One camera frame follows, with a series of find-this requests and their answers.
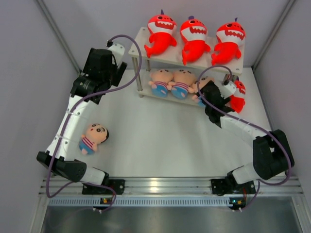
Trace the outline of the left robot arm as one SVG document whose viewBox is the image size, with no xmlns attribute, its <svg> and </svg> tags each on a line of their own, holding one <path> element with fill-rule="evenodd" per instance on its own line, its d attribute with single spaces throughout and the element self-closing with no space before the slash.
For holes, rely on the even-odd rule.
<svg viewBox="0 0 311 233">
<path fill-rule="evenodd" d="M 124 52 L 121 44 L 107 49 L 90 49 L 82 73 L 73 82 L 67 110 L 55 137 L 48 148 L 36 157 L 50 174 L 73 183 L 93 183 L 94 190 L 99 194 L 106 193 L 110 188 L 108 174 L 78 160 L 78 150 L 94 152 L 82 136 L 86 134 L 88 120 L 102 95 L 112 86 L 119 85 L 127 67 L 127 63 L 122 61 Z"/>
</svg>

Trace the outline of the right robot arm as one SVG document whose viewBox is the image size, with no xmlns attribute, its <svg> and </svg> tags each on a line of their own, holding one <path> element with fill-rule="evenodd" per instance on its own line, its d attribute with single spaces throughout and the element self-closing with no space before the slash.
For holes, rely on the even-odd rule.
<svg viewBox="0 0 311 233">
<path fill-rule="evenodd" d="M 293 154 L 282 130 L 268 131 L 241 118 L 212 81 L 198 91 L 205 104 L 205 113 L 209 120 L 219 128 L 233 133 L 246 142 L 252 149 L 252 161 L 228 173 L 227 188 L 237 193 L 246 182 L 267 180 L 287 171 L 291 175 L 295 165 Z"/>
</svg>

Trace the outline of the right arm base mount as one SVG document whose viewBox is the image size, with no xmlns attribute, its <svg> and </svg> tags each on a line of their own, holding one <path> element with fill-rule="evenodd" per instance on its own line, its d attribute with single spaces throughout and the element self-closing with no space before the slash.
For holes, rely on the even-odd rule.
<svg viewBox="0 0 311 233">
<path fill-rule="evenodd" d="M 224 196 L 226 194 L 255 194 L 256 189 L 253 181 L 236 184 L 229 179 L 211 179 L 211 189 L 214 195 Z"/>
</svg>

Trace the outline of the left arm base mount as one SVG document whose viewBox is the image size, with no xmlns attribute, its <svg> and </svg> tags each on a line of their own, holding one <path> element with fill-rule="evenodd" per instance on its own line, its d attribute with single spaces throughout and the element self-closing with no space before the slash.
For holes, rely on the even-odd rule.
<svg viewBox="0 0 311 233">
<path fill-rule="evenodd" d="M 125 180 L 124 179 L 110 179 L 104 183 L 104 186 L 107 186 L 113 189 L 117 195 L 124 193 L 125 189 Z M 83 195 L 112 195 L 113 192 L 110 189 L 97 187 L 89 184 L 84 184 L 82 189 Z"/>
</svg>

